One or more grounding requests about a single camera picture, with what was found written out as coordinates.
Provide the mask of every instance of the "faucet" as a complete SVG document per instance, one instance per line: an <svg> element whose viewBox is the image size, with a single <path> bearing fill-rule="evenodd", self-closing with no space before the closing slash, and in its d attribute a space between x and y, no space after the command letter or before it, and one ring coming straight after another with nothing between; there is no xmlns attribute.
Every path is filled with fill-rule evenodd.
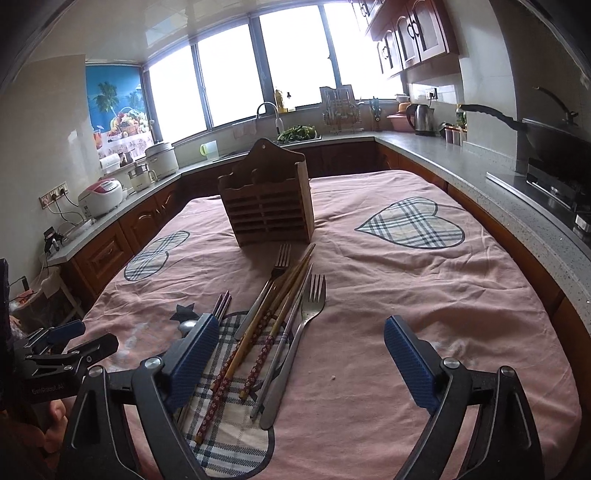
<svg viewBox="0 0 591 480"><path fill-rule="evenodd" d="M263 103L261 103L256 108L256 120L259 119L259 116L260 116L259 115L259 110L261 109L261 107L263 105L271 105L274 108L274 110L275 110L275 128L277 129L277 135L282 134L285 131L285 128L283 127L283 120L281 120L281 118L279 118L279 110L277 109L277 105L275 105L274 103L271 103L271 102L263 102Z"/></svg>

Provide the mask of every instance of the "rice cooker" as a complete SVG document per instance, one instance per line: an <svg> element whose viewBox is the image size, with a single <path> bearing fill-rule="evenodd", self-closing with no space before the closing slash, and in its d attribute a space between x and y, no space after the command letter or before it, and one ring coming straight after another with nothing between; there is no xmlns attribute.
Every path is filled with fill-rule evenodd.
<svg viewBox="0 0 591 480"><path fill-rule="evenodd" d="M146 160L158 180L168 177L178 171L177 156L170 142L160 142L146 148Z"/></svg>
<svg viewBox="0 0 591 480"><path fill-rule="evenodd" d="M123 188L115 179L93 183L78 195L78 205L87 218L98 218L123 201Z"/></svg>

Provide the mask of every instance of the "gray countertop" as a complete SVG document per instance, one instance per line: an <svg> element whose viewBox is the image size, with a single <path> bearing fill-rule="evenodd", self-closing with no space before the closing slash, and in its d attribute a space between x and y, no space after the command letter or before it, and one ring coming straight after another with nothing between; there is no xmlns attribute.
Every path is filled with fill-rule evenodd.
<svg viewBox="0 0 591 480"><path fill-rule="evenodd" d="M591 333L591 261L542 214L486 178L487 172L514 174L501 156L498 160L493 155L483 158L465 148L445 143L441 138L418 137L398 132L324 135L321 140L301 142L298 146L373 140L429 169L503 224L552 275ZM239 154L216 162L202 161L183 167L176 174L154 183L146 190L130 195L115 210L53 254L48 259L48 265L57 265L71 259L107 226L181 176L211 168L213 165L231 163L242 157L243 154Z"/></svg>

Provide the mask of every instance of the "white wall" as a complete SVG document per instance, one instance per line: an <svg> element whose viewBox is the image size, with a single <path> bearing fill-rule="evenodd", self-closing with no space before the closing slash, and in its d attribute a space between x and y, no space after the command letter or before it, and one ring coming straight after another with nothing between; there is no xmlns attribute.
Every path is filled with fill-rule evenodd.
<svg viewBox="0 0 591 480"><path fill-rule="evenodd" d="M464 85L464 102L479 103L517 115L515 86L509 54L489 0L444 0L458 46ZM517 133L497 119L468 113L466 148L492 150L515 164Z"/></svg>
<svg viewBox="0 0 591 480"><path fill-rule="evenodd" d="M76 201L100 175L84 55L23 68L0 96L0 144L0 257L9 262L11 281L22 275L32 280L41 270L43 232L63 223L41 209L38 197L66 181ZM69 209L67 205L60 200L62 210ZM11 294L19 288L15 285Z"/></svg>
<svg viewBox="0 0 591 480"><path fill-rule="evenodd" d="M591 136L591 93L580 81L581 72L551 31L516 0L491 0L505 36L514 74L517 114L549 124L564 119L564 113L545 94L554 92L571 110L575 120ZM518 158L533 153L525 135L518 141Z"/></svg>

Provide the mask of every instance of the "stainless steel kettle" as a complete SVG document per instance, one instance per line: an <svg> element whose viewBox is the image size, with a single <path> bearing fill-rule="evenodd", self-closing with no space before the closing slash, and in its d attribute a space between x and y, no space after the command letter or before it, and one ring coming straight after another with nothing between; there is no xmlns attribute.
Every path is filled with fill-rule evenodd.
<svg viewBox="0 0 591 480"><path fill-rule="evenodd" d="M435 125L434 108L429 108L422 103L411 103L406 111L407 120L417 135L434 136L437 132Z"/></svg>

